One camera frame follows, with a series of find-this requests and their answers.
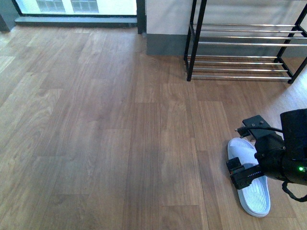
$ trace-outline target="wooden floor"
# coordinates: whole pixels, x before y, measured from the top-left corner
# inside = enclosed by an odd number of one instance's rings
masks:
[[[248,215],[225,165],[242,119],[307,107],[307,72],[186,82],[182,57],[145,50],[136,29],[0,34],[0,229],[307,229],[271,179],[269,215]]]

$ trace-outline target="gray baseboard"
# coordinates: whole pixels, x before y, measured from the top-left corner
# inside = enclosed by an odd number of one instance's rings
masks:
[[[186,35],[177,34],[147,34],[147,54],[148,55],[184,55],[186,45]],[[201,41],[225,42],[229,40],[210,39]],[[266,41],[245,39],[246,43],[259,43]],[[282,43],[283,41],[274,40],[271,43]],[[295,40],[291,44],[302,43],[304,41]],[[276,56],[280,47],[259,47],[259,46],[209,46],[199,45],[199,55],[227,55],[227,56]],[[283,57],[306,57],[307,46],[289,47]]]
[[[19,17],[18,25],[63,27],[136,27],[137,18],[91,18],[91,17]]]
[[[148,55],[183,55],[186,35],[147,34]]]

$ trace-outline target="white slipper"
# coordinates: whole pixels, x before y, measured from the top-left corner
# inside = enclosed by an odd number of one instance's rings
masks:
[[[255,147],[248,141],[240,138],[233,138],[228,143],[228,159],[239,157],[245,168],[258,164],[254,154]],[[246,188],[238,190],[240,203],[245,211],[255,217],[266,216],[271,208],[270,194],[268,189],[268,178],[259,177],[252,181]]]

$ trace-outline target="black metal frame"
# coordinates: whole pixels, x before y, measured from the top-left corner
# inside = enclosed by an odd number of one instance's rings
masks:
[[[184,53],[184,61],[185,61],[185,65],[186,65],[187,75],[188,75],[187,81],[191,81],[191,79],[192,79],[193,68],[194,68],[194,64],[195,64],[195,58],[196,58],[197,48],[198,48],[198,44],[199,44],[201,27],[202,27],[202,23],[203,23],[203,18],[204,18],[207,0],[201,0],[200,12],[199,12],[199,16],[198,16],[196,31],[195,31],[194,27],[193,27],[193,22],[194,22],[195,10],[196,10],[196,3],[197,3],[197,0],[193,0],[191,17],[190,17],[190,22],[189,22],[189,30],[188,30],[188,36],[187,36],[187,42],[186,42],[186,48],[185,48],[185,53]],[[291,30],[291,31],[296,31],[296,33],[298,33],[298,31],[300,31],[300,34],[305,38],[307,38],[307,32],[302,28],[301,23],[302,23],[302,21],[303,21],[303,19],[305,18],[306,15],[307,15],[307,4],[303,8],[301,14],[299,15],[296,23],[294,24],[294,26]],[[294,33],[288,34],[289,38],[292,38],[293,36],[294,36]],[[192,41],[193,41],[193,48],[192,48],[192,53],[190,55],[190,61],[189,61],[188,60],[188,54],[189,54],[189,46],[190,46],[191,37],[192,37]],[[284,41],[284,44],[289,46],[290,41],[291,41],[290,39],[286,39]],[[298,77],[298,75],[301,73],[303,68],[306,66],[307,57],[302,62],[300,67],[296,70],[296,72],[293,73],[289,69],[289,67],[287,66],[285,61],[282,59],[282,55],[283,55],[284,51],[286,50],[286,48],[287,48],[287,46],[281,47],[281,49],[279,50],[279,52],[277,54],[277,57],[275,57],[274,63],[281,63],[281,66],[283,67],[284,70],[287,71],[287,74],[290,77],[288,83],[292,84],[295,81],[295,79]]]

